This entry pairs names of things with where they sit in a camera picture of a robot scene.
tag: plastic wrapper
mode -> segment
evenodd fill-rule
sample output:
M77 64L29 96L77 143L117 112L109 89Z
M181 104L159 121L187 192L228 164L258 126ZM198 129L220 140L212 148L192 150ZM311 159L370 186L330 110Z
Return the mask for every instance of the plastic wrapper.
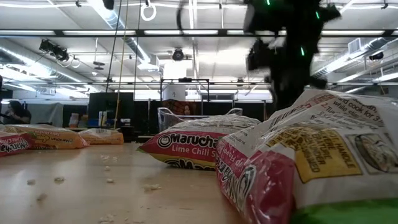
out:
M89 144L123 144L123 134L117 131L91 128L80 131L79 135Z
M397 223L398 101L307 90L223 137L216 174L248 223Z
M32 143L27 133L5 133L0 131L0 157L22 153L32 147Z
M214 170L219 138L259 123L234 114L184 121L155 135L139 150L175 167Z
M27 133L32 149L80 149L89 144L76 132L47 124L6 125L8 133Z

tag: wooden table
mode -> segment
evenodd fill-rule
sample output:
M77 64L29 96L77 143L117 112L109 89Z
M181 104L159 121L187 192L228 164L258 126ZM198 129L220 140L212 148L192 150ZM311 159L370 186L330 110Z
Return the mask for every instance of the wooden table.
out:
M114 215L114 224L243 223L221 195L214 172L171 168L136 152L136 147L91 146L1 157L0 224L89 224L108 214ZM105 172L105 166L111 170ZM65 181L55 183L58 176ZM27 185L29 179L35 185ZM144 184L162 189L144 192ZM38 202L42 193L48 197Z

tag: ceiling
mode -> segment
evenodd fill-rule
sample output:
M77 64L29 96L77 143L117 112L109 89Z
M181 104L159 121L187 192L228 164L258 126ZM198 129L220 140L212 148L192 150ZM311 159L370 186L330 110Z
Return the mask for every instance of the ceiling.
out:
M116 1L115 9L119 9L119 1ZM188 10L183 13L183 26L187 29L241 29L245 14L245 7L239 5L236 0L221 0L224 8L218 9L218 0L193 0L197 4L197 19L190 25ZM129 29L176 29L175 15L179 1L175 0L152 0L151 4L156 7L157 14L151 21L145 21L140 16L140 1L122 0L120 18L125 21ZM350 0L322 1L335 3L339 9ZM326 29L395 29L398 27L398 0L387 0L389 7L380 9L383 0L360 0L355 1L347 8L341 19L329 22ZM0 0L0 29L109 29L100 15L84 0L80 0L82 7L76 7L75 0ZM145 10L145 16L149 17L152 9ZM68 49L68 53L74 55L80 61L77 65L74 61L67 69L86 77L89 80L103 82L110 73L111 77L133 77L137 73L139 81L150 82L159 80L159 72L139 70L136 67L136 58L133 51L125 45L123 49L122 39L116 39L114 46L114 58L111 69L111 52L113 49L113 38L99 38L96 60L104 62L104 70L93 75L93 61L95 60L96 40L94 38L46 38L53 43ZM314 58L313 68L321 68L328 61L340 53L347 51L348 43L352 38L322 38L319 43L320 53ZM8 40L29 49L39 55L40 37L9 38ZM198 37L198 74L197 78L209 78L218 82L236 81L238 77L245 78L246 82L261 82L263 75L254 73L247 75L246 54L254 42L250 37ZM171 62L170 52L175 48L182 48L184 54L192 55L192 44L179 37L140 37L137 40L144 52L155 54L160 59L160 64ZM395 58L395 44L391 44L386 50L388 55ZM45 58L56 62L49 55ZM368 62L372 66L380 62ZM185 63L188 67L188 77L194 77L192 61ZM359 58L348 66L341 67L335 73L343 73L344 76L355 74L364 70L364 61ZM137 86L137 88L157 88L156 86Z

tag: ventilation duct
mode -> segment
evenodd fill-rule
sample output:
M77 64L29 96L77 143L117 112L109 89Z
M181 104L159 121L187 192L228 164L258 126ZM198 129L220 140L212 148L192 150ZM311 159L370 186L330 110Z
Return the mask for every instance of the ventilation duct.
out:
M107 10L104 7L102 0L87 0L87 2L101 16L107 25L109 25L110 28L120 31L126 28L124 22L118 17L118 14L114 10ZM138 56L138 59L141 63L151 63L150 56L144 52L134 38L125 37L122 39L125 41L126 45L129 46L130 49Z
M377 50L380 50L383 46L394 40L396 40L395 37L388 37L388 38L379 37L364 43L364 39L355 39L354 41L349 43L350 46L349 50L344 51L343 53L336 56L334 59L328 62L324 67L317 70L317 72L315 72L314 75L316 77L327 75L339 68L342 68L350 64L354 59L358 57L362 57L363 55L366 55L370 52L375 52Z
M63 68L57 63L53 63L47 58L37 55L30 50L27 50L20 45L17 45L10 40L5 38L0 38L0 55L6 55L8 58L13 58L11 65L25 65L30 66L36 71L36 73L46 74L49 77L51 74L59 74L61 76L67 77L74 82L92 82L92 80L79 75L67 68ZM95 86L98 91L105 91L103 86Z

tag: white ceiling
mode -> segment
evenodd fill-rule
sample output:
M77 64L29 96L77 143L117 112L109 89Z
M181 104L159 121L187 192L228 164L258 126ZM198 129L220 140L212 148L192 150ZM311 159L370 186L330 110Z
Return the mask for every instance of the white ceiling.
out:
M344 6L349 0L331 0L328 2L335 2L338 6ZM52 0L55 4L74 4L74 0ZM129 1L131 4L139 3L139 1ZM357 4L352 5L352 9L348 9L343 13L342 19L330 22L326 25L327 29L394 29L398 27L398 0L388 0L390 6L395 7L382 9L359 9L370 6L381 6L383 0L361 0ZM126 25L130 29L176 29L175 14L176 7L179 1L175 0L158 0L152 1L153 4L165 4L168 7L156 6L157 15L152 21L143 21L140 19L139 6L128 7L128 17ZM233 7L239 1L227 2L227 6ZM49 6L47 0L14 0L2 1L0 4L18 4L18 5L45 5ZM216 6L218 7L218 0L198 0L198 6ZM126 16L126 6L121 9L121 17ZM150 16L150 10L146 9L147 16ZM241 29L243 25L243 18L245 8L226 8L224 10L224 24L225 29ZM196 29L221 29L221 10L219 9L200 9L197 12ZM190 28L188 11L183 15L183 26ZM45 8L45 9L26 9L14 7L0 6L0 29L109 29L104 20L97 14L97 12L89 6L77 7L60 7L60 8ZM104 62L104 70L97 76L93 76L95 52L95 39L92 38L49 38L54 43L61 45L68 49L73 55L76 55L81 60L81 65L78 68L71 68L74 72L84 75L92 80L105 80L109 72L109 64L111 57L109 55L97 56L97 61ZM347 49L347 43L354 38L324 38L320 41L320 54L315 57L313 66L319 66L334 55L339 54ZM13 38L11 41L26 47L27 49L37 52L41 38ZM248 49L254 42L253 38L240 37L200 37L198 41L198 61L199 61L199 78L211 78L217 81L236 81L238 77L246 77L246 63L245 57ZM113 38L99 38L98 52L110 54L113 47ZM139 45L148 54L157 54L161 58L167 56L168 51L173 51L176 47L183 48L185 54L192 54L192 46L178 37L142 37L138 40ZM123 51L123 42L121 39L116 39L116 58L111 69L111 76L118 77L121 71L121 52ZM132 50L125 46L125 56L127 59L129 55L133 55ZM136 71L135 57L132 60L123 60L122 76L134 76ZM349 72L356 70L363 70L358 66ZM158 73L149 73L139 71L137 75L141 80L147 80L147 76L152 76L159 79ZM188 70L188 76L193 77L193 71ZM260 82L262 75L251 75L250 81Z

